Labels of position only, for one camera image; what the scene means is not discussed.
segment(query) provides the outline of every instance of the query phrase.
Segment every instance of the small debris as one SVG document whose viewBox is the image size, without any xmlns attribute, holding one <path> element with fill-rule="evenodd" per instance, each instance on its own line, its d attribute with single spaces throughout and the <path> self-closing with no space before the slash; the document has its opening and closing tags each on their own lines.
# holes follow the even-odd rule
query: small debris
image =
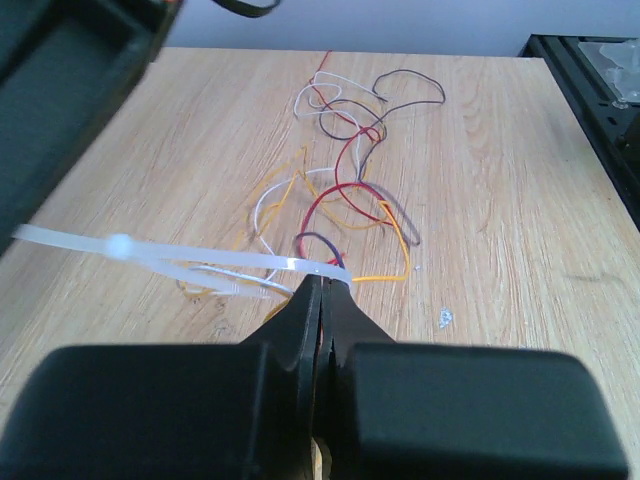
<svg viewBox="0 0 640 480">
<path fill-rule="evenodd" d="M 453 322 L 453 313 L 446 307 L 440 310 L 440 328 L 444 328 Z"/>
</svg>

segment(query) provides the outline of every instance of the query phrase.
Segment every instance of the wooden table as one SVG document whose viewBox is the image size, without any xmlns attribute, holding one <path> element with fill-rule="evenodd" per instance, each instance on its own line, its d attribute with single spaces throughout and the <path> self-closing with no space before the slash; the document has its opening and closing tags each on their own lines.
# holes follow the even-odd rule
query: wooden table
<svg viewBox="0 0 640 480">
<path fill-rule="evenodd" d="M 292 114 L 322 57 L 165 50 L 33 223 L 230 248 L 245 229 L 247 196 L 266 172 L 303 145 L 309 168 L 335 163 L 342 143 L 323 136 L 316 120 Z M 357 303 L 399 340 L 578 356 L 604 391 L 637 468 L 640 235 L 545 64 L 333 53 L 325 65 L 366 85 L 401 67 L 438 79 L 448 100 L 389 119 L 370 179 L 406 204 L 422 244 L 411 251 L 408 281 L 361 285 Z M 434 95 L 411 75 L 392 77 L 381 90 L 392 104 Z M 345 95 L 366 98 L 354 92 Z M 344 171 L 352 175 L 348 162 Z M 331 185 L 332 176 L 315 181 Z M 296 187 L 269 230 L 279 252 L 293 254 L 291 238 L 311 199 Z M 347 253 L 354 274 L 402 271 L 394 235 L 339 230 L 321 214 L 315 218 L 314 228 Z M 320 245 L 311 256 L 328 258 Z M 285 282 L 294 286 L 299 278 Z M 29 372 L 60 345 L 235 342 L 273 306 L 239 298 L 193 302 L 173 281 L 132 266 L 15 245 L 0 263 L 0 417 Z M 442 308 L 453 314 L 444 328 Z"/>
</svg>

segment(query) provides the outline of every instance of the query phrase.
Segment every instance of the white wall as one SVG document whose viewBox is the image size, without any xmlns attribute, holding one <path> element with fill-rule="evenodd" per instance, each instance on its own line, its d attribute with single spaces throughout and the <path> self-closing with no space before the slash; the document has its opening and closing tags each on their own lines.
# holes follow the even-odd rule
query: white wall
<svg viewBox="0 0 640 480">
<path fill-rule="evenodd" d="M 261 19 L 187 0 L 168 44 L 510 56 L 531 33 L 638 37 L 640 0 L 283 0 Z"/>
</svg>

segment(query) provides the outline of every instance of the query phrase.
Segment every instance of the clear plastic strip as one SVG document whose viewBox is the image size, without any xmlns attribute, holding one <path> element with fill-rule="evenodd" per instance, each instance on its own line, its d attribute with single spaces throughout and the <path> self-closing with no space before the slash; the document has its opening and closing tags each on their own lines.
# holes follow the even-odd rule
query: clear plastic strip
<svg viewBox="0 0 640 480">
<path fill-rule="evenodd" d="M 182 282 L 187 282 L 189 284 L 205 288 L 212 288 L 229 294 L 235 293 L 237 295 L 247 295 L 252 297 L 269 297 L 272 292 L 262 287 L 243 285 L 227 279 L 199 273 L 162 260 L 289 270 L 340 280 L 351 286 L 351 274 L 347 270 L 333 265 L 312 262 L 310 260 L 303 260 L 299 258 L 264 255 L 261 253 L 212 250 L 200 247 L 136 242 L 130 239 L 127 235 L 121 234 L 114 235 L 107 240 L 102 240 L 81 235 L 73 235 L 70 233 L 57 232 L 55 230 L 36 227 L 34 225 L 22 225 L 16 231 L 14 237 L 16 239 L 52 247 L 66 248 L 81 252 L 99 253 L 109 258 L 116 258 L 118 260 L 140 265 L 155 273 L 159 273 Z"/>
</svg>

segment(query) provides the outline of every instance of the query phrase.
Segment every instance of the black metal frame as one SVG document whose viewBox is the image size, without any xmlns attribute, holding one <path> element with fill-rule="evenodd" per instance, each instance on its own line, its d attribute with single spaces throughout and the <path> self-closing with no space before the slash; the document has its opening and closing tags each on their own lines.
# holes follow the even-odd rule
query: black metal frame
<svg viewBox="0 0 640 480">
<path fill-rule="evenodd" d="M 523 55 L 543 58 L 631 218 L 640 228 L 640 104 L 616 108 L 614 93 L 578 47 L 626 38 L 532 35 Z"/>
</svg>

